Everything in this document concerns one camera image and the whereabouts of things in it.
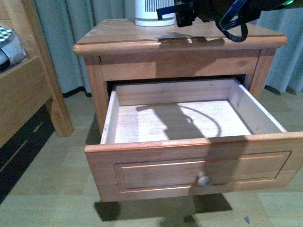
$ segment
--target wooden knob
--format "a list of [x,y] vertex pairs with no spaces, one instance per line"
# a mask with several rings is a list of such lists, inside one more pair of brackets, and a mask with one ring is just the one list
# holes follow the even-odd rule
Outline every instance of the wooden knob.
[[200,186],[209,186],[213,182],[212,178],[205,171],[198,173],[198,178],[198,185]]

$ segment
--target wooden nightstand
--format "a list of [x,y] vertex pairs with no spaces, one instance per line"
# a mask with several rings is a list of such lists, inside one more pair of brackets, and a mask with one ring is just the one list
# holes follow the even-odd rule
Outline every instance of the wooden nightstand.
[[[303,164],[303,133],[286,132],[256,100],[287,38],[248,28],[247,40],[233,43],[212,22],[107,20],[76,43],[103,132],[101,145],[86,148],[102,201],[288,185]],[[239,74],[249,92],[234,79],[172,82]]]

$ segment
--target nightstand top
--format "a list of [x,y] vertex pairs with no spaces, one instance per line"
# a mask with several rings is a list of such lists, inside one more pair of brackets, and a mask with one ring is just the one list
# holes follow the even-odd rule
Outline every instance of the nightstand top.
[[[284,34],[247,24],[249,35],[243,43],[228,40],[215,23],[196,19],[192,26],[137,26],[134,19],[111,19],[100,22],[74,46],[78,55],[125,54],[174,50],[221,50],[278,48],[286,44]],[[230,30],[240,35],[240,28]]]

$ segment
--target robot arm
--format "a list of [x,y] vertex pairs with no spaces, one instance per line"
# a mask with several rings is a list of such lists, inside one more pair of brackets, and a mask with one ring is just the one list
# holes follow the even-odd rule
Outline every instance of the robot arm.
[[[162,15],[176,13],[178,27],[190,26],[195,18],[203,22],[215,21],[218,29],[234,42],[243,42],[248,30],[246,23],[260,17],[262,11],[303,7],[303,0],[174,0],[175,5],[157,10]],[[241,36],[229,29],[241,26]]]

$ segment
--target grey curtain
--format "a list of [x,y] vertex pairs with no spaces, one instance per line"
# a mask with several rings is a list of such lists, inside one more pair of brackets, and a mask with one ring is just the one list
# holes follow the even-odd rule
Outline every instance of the grey curtain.
[[[90,92],[82,58],[72,47],[98,22],[134,18],[134,0],[35,0],[46,41],[63,93],[78,87]],[[285,91],[303,90],[303,9],[263,12],[257,25],[283,32],[289,42],[277,50],[266,81]]]
[[62,92],[85,87],[89,93],[84,60],[72,47],[104,19],[134,18],[134,0],[35,0],[35,4]]
[[253,22],[286,34],[288,44],[277,50],[266,84],[279,91],[303,91],[303,8],[262,12]]

